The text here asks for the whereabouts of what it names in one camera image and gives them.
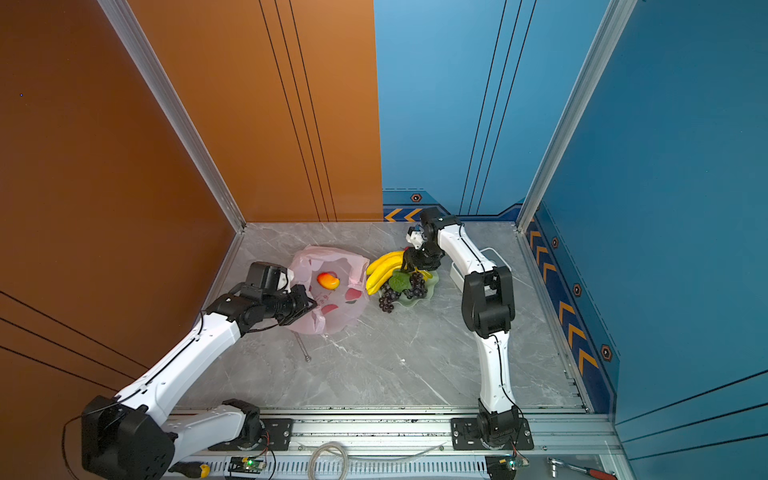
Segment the red yellow mango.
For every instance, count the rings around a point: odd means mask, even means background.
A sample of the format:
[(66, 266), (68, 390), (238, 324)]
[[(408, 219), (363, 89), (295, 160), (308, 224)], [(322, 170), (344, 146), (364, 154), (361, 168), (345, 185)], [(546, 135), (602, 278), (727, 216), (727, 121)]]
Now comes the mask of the red yellow mango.
[(322, 272), (317, 276), (318, 284), (329, 291), (335, 291), (341, 285), (340, 279), (332, 272)]

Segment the pink plastic bag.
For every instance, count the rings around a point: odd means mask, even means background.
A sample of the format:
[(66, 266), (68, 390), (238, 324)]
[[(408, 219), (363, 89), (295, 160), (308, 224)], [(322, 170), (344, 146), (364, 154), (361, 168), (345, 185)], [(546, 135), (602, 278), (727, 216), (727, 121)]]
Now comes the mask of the pink plastic bag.
[[(334, 247), (310, 245), (296, 253), (289, 270), (290, 286), (302, 285), (318, 306), (287, 328), (306, 335), (333, 334), (355, 323), (369, 302), (366, 269), (369, 260), (361, 255)], [(335, 291), (322, 288), (317, 276), (332, 272), (341, 285)]]

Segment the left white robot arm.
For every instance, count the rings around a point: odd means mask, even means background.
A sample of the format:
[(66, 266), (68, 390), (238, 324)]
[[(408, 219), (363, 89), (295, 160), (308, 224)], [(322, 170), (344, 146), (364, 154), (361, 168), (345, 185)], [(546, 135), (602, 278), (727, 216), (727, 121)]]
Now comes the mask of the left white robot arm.
[(217, 298), (171, 351), (112, 398), (95, 397), (81, 415), (81, 463), (105, 479), (159, 479), (170, 470), (200, 478), (191, 456), (211, 446), (261, 447), (257, 406), (228, 400), (185, 420), (170, 416), (186, 391), (222, 353), (258, 323), (287, 326), (317, 303), (302, 285), (264, 290), (239, 285)]

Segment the yellow banana bunch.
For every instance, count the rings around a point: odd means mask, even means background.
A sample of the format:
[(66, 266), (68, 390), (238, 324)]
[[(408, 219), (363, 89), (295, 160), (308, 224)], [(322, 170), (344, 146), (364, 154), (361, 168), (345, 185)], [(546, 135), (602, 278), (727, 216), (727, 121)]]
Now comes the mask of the yellow banana bunch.
[(367, 294), (372, 296), (377, 293), (397, 271), (407, 274), (418, 272), (423, 274), (425, 279), (431, 279), (433, 275), (430, 272), (416, 266), (413, 259), (416, 253), (417, 250), (413, 247), (407, 247), (404, 250), (385, 254), (371, 263), (366, 270), (365, 288)]

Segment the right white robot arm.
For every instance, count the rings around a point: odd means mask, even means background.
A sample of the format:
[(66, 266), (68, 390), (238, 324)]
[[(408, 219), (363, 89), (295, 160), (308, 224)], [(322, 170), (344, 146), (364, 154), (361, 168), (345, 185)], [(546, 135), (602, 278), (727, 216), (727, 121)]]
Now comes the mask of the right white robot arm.
[(434, 270), (444, 257), (450, 259), (462, 294), (461, 315), (478, 348), (479, 436), (492, 449), (515, 446), (526, 427), (510, 380), (509, 337), (516, 315), (511, 270), (487, 258), (457, 217), (428, 208), (419, 222), (408, 230), (404, 265)]

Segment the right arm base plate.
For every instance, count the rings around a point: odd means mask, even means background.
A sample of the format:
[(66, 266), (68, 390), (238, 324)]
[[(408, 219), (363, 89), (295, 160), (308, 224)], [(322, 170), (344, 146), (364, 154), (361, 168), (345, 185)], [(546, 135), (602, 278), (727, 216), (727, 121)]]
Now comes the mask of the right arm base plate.
[(482, 438), (476, 417), (452, 418), (450, 430), (452, 447), (456, 451), (532, 451), (535, 448), (533, 433), (526, 419), (520, 420), (510, 433), (503, 434), (491, 443)]

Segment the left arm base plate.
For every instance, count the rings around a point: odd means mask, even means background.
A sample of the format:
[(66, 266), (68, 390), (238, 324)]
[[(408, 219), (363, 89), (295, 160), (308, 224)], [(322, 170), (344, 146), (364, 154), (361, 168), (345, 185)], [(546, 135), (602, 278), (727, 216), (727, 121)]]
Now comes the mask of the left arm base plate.
[(257, 451), (269, 448), (273, 452), (289, 450), (294, 420), (292, 418), (261, 419), (260, 435), (253, 441), (245, 437), (221, 442), (208, 448), (209, 451)]

